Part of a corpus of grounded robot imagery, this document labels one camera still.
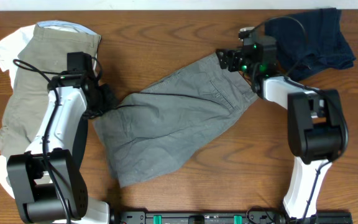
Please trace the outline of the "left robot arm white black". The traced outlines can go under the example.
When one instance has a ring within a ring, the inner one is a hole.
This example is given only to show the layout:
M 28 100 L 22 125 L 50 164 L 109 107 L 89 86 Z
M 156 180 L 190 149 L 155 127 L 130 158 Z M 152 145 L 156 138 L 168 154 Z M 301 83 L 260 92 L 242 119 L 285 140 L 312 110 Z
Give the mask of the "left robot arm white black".
M 24 223 L 113 223 L 108 203 L 91 198 L 80 173 L 88 120 L 116 105 L 103 69 L 84 52 L 67 55 L 67 69 L 45 72 L 15 59 L 17 67 L 47 81 L 48 106 L 34 140 L 24 153 L 10 156 L 6 169 Z

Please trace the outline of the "grey shorts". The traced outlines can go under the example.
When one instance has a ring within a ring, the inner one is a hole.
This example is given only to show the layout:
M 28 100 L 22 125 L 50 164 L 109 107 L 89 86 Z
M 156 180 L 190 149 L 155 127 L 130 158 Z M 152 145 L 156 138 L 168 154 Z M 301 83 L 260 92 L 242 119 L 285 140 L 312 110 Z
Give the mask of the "grey shorts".
M 181 168 L 256 99 L 243 77 L 211 54 L 126 96 L 94 128 L 111 176 L 127 187 Z

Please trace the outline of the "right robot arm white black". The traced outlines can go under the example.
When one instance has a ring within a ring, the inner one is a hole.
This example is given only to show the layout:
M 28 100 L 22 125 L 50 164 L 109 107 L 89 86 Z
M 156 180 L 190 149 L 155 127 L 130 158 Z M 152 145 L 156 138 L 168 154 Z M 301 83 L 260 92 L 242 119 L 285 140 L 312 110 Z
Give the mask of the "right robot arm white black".
M 221 69 L 241 72 L 261 99 L 287 110 L 288 145 L 295 159 L 284 213 L 273 223 L 317 223 L 324 177 L 349 141 L 339 93 L 302 85 L 282 73 L 273 37 L 241 32 L 239 38 L 242 46 L 216 50 Z

